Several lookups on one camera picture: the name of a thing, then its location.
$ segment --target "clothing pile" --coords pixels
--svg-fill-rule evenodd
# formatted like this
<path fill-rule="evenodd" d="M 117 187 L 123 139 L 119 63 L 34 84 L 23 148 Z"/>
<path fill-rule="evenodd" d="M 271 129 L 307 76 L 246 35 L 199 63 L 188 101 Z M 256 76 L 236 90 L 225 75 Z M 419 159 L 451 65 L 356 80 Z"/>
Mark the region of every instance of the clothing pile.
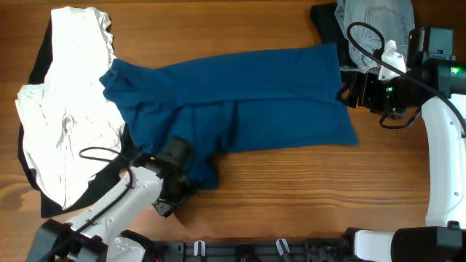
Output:
<path fill-rule="evenodd" d="M 117 183 L 120 156 L 86 152 L 116 158 L 111 164 L 81 158 L 90 146 L 132 158 L 181 137 L 193 152 L 186 177 L 212 189 L 218 180 L 211 158 L 218 152 L 357 143 L 347 108 L 336 100 L 341 50 L 334 43 L 152 69 L 114 57 L 109 25 L 94 8 L 53 10 L 31 74 L 42 72 L 43 82 L 36 77 L 18 94 L 24 127 L 18 156 L 48 199 L 43 217 L 91 205 Z M 40 62 L 47 52 L 48 65 Z M 45 212 L 50 200 L 60 210 Z"/>
<path fill-rule="evenodd" d="M 409 32 L 414 29 L 411 0 L 338 0 L 311 8 L 311 20 L 322 43 L 338 43 L 340 69 L 379 74 L 375 61 L 363 55 L 348 42 L 347 29 L 353 22 L 364 22 L 382 33 L 385 43 L 395 40 L 397 52 L 407 58 Z M 370 29 L 355 26 L 351 29 L 355 41 L 373 53 L 382 46 L 380 38 Z"/>

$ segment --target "blue t-shirt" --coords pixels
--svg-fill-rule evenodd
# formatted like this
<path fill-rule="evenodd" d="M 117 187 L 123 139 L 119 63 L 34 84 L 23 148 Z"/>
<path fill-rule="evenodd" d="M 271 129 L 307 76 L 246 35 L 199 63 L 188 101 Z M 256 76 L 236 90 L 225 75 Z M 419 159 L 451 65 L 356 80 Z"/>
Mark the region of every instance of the blue t-shirt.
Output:
<path fill-rule="evenodd" d="M 207 57 L 158 69 L 114 60 L 100 78 L 142 152 L 190 143 L 186 176 L 216 188 L 216 152 L 355 145 L 335 44 Z"/>

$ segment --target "denim jeans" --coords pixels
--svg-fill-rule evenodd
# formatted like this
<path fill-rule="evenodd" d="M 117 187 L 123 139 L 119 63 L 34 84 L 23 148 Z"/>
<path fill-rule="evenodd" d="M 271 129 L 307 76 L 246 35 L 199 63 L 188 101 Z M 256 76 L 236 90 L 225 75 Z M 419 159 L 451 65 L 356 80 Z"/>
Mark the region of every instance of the denim jeans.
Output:
<path fill-rule="evenodd" d="M 351 23 L 367 23 L 382 33 L 385 43 L 395 40 L 397 52 L 406 61 L 409 31 L 414 29 L 414 11 L 410 0 L 338 0 L 335 17 L 346 39 L 347 28 Z M 379 37 L 363 26 L 353 27 L 351 36 L 370 53 L 382 46 Z M 351 43 L 349 56 L 358 65 L 357 71 L 378 71 L 377 63 L 363 55 Z"/>

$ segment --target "wooden table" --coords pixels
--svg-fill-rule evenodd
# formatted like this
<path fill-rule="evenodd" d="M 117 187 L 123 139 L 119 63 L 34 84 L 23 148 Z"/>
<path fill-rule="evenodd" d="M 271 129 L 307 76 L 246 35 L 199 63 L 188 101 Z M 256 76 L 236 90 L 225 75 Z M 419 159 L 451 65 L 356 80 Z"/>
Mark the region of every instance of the wooden table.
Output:
<path fill-rule="evenodd" d="M 156 68 L 211 55 L 319 44 L 309 9 L 328 1 L 119 0 L 92 6 L 111 16 L 117 57 Z M 24 261 L 44 220 L 39 192 L 29 186 L 16 157 L 19 119 L 14 100 L 27 82 L 50 10 L 64 5 L 54 0 L 1 2 L 0 261 Z M 459 7 L 454 2 L 458 1 L 414 1 L 417 22 L 453 27 L 454 51 L 458 60 L 466 60 L 461 49 L 466 46 L 466 4 Z M 234 241 L 337 237 L 348 226 L 384 231 L 423 226 L 429 202 L 423 121 L 390 131 L 364 108 L 349 113 L 358 146 L 220 156 L 219 189 L 201 191 L 165 221 L 147 207 L 130 229 L 159 240 Z M 57 219 L 66 221 L 72 215 L 76 213 Z"/>

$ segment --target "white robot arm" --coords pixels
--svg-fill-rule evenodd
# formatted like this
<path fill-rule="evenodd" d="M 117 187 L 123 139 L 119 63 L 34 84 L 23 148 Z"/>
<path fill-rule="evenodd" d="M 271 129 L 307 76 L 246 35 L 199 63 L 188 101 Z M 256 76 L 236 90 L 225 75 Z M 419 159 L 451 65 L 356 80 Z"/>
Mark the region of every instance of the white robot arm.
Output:
<path fill-rule="evenodd" d="M 451 102 L 466 116 L 466 95 L 452 95 Z M 426 226 L 447 228 L 450 221 L 466 229 L 466 139 L 451 109 L 438 98 L 422 106 L 430 157 L 430 201 Z M 354 252 L 363 260 L 392 262 L 395 233 L 360 230 Z"/>
<path fill-rule="evenodd" d="M 117 202 L 81 235 L 92 239 L 99 236 L 102 243 L 108 245 L 107 261 L 142 261 L 145 249 L 136 241 L 119 237 L 131 221 L 142 210 L 154 204 L 160 197 L 163 179 L 145 167 L 130 167 L 134 175 L 132 188 L 125 194 L 123 201 Z M 89 219 L 106 208 L 119 196 L 130 182 L 128 175 L 107 192 L 92 208 L 70 219 L 67 223 L 73 231 L 81 228 Z"/>

